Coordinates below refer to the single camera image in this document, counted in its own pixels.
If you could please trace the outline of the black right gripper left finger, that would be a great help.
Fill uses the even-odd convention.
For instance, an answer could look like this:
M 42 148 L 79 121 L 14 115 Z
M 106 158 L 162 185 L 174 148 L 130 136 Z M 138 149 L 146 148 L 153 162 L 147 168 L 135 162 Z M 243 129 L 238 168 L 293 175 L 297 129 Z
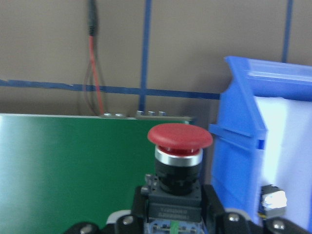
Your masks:
M 141 194 L 141 186 L 135 188 L 130 214 L 122 215 L 115 223 L 102 229 L 93 222 L 79 222 L 64 231 L 64 234 L 143 234 L 146 218 L 147 197 Z

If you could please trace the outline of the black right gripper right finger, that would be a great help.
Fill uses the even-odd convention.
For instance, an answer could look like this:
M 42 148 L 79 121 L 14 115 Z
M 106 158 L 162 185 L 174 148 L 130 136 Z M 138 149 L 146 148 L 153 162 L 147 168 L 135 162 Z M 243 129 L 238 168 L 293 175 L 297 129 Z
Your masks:
M 209 234 L 308 234 L 292 221 L 274 217 L 261 226 L 245 218 L 239 211 L 227 212 L 212 185 L 203 185 L 202 219 Z

